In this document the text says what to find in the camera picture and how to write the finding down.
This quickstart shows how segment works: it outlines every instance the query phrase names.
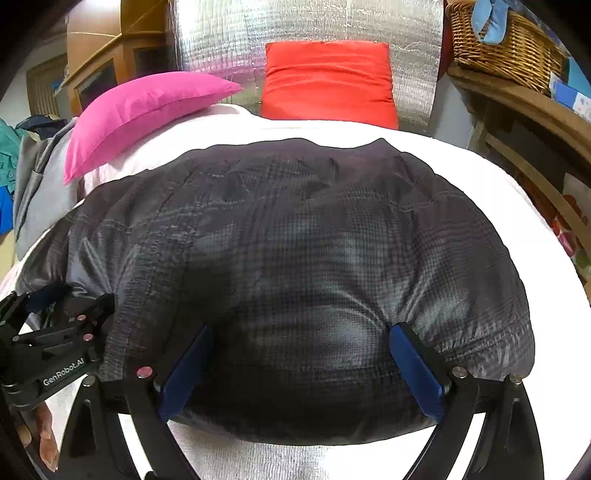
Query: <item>white bedsheet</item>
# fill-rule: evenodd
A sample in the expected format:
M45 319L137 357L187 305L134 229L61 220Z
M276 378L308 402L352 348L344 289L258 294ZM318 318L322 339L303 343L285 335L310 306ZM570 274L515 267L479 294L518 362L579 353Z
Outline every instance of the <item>white bedsheet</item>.
M530 305L536 354L525 386L540 434L545 477L564 479L591 440L587 413L591 309L572 263L550 229L519 185L494 164L470 151L406 132L350 122L269 121L240 107L215 105L88 174L85 188L89 192L104 181L156 168L194 148L284 138L306 138L331 147L356 147L385 138L463 190L488 217L509 250ZM3 293L9 291L9 283L4 282ZM75 392L74 386L64 389L48 401L50 408L63 409ZM60 441L66 418L55 417ZM473 422L450 478L462 477L482 417ZM122 422L143 475L147 461L133 438L131 422L125 417ZM367 445L292 447L225 439L178 424L171 424L171 429L204 480L402 478L432 430Z

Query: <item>gray fabric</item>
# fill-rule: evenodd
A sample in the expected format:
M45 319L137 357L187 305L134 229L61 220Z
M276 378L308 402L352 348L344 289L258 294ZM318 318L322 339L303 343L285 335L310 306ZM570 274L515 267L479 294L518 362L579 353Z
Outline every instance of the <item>gray fabric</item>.
M75 124L73 118L47 140L22 139L12 211L18 258L78 201L78 180L63 184L64 162Z
M43 238L16 289L56 280L78 301L115 295L105 380L207 322L215 350L181 420L253 442L364 443L432 424L389 352L400 320L476 377L534 364L495 228L385 140L216 145L108 182Z

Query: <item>reflective foil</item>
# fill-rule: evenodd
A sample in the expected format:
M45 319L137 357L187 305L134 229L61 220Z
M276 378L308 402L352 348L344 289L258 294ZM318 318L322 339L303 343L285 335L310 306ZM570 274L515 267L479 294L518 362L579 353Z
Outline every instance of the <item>reflective foil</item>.
M424 132L441 53L441 0L171 0L179 70L240 83L230 98L260 110L265 45L282 40L372 40L390 44L400 128Z

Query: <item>pink pillow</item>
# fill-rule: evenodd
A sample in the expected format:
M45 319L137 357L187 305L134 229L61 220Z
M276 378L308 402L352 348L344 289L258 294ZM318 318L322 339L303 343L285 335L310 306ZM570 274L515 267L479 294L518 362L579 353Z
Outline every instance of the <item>pink pillow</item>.
M123 83L97 97L76 122L66 152L64 183L113 160L171 121L242 88L213 75L167 72Z

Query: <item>finger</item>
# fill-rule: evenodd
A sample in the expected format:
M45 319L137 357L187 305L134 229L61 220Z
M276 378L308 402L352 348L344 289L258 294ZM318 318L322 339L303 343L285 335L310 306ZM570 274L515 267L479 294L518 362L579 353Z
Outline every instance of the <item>finger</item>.
M52 472L56 471L60 454L57 450L57 442L54 435L51 435L50 439L41 438L41 442L39 443L39 456L49 470Z
M24 425L17 425L17 433L18 437L21 439L23 447L26 447L29 445L29 443L31 443L31 432L29 432L29 429L27 427L25 427Z
M35 409L35 418L37 419L37 428L39 429L39 435L41 438L51 440L51 424L53 417L51 416L51 410L45 402L41 403Z

